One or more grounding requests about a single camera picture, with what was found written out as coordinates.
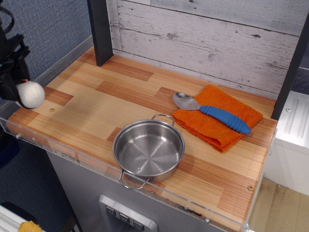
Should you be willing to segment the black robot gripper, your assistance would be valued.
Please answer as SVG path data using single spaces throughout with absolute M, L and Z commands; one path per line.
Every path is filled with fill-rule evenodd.
M 0 97 L 5 100 L 19 100 L 17 85 L 30 80 L 25 62 L 30 51 L 23 39 L 22 34 L 0 37 Z

